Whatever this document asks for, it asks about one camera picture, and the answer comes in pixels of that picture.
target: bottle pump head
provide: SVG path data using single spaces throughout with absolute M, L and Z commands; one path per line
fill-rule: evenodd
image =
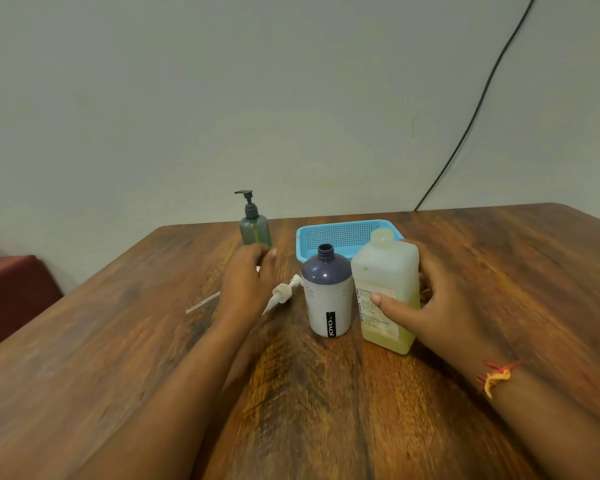
M 253 198 L 253 191 L 251 190 L 238 190 L 234 192 L 235 194 L 243 194 L 244 198 L 247 199 L 247 205 L 244 206 L 244 214 L 247 216 L 247 219 L 257 219 L 258 208 L 256 204 L 251 203 L 251 199 Z

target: hand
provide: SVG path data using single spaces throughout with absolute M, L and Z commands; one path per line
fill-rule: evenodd
M 224 270 L 215 323 L 245 323 L 249 329 L 255 325 L 276 286 L 277 256 L 277 249 L 264 244 L 243 246 L 235 252 Z
M 475 375 L 484 372 L 485 359 L 500 360 L 501 354 L 481 331 L 478 313 L 462 285 L 423 243 L 411 243 L 420 252 L 425 284 L 421 283 L 420 298 L 426 301 L 431 295 L 431 299 L 420 310 L 382 294 L 371 295 L 371 301 L 388 318 L 412 332 L 467 379 L 473 380 Z

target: blue plastic basket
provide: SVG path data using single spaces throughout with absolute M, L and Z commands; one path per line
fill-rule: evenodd
M 300 227 L 296 231 L 296 257 L 298 261 L 305 262 L 318 254 L 318 246 L 330 244 L 338 254 L 351 261 L 360 248 L 371 240 L 371 233 L 380 228 L 391 229 L 396 241 L 402 239 L 398 229 L 382 219 Z

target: green pump bottle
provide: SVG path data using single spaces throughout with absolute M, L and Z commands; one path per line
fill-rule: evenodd
M 240 221 L 240 234 L 242 243 L 245 245 L 254 242 L 262 242 L 271 245 L 271 233 L 269 232 L 269 220 L 258 213 L 256 204 L 251 203 L 253 192 L 250 190 L 238 190 L 236 194 L 243 194 L 247 199 L 247 205 L 244 206 L 244 217 Z

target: black label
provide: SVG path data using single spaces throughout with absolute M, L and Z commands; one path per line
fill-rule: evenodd
M 336 312 L 327 312 L 327 337 L 336 336 Z

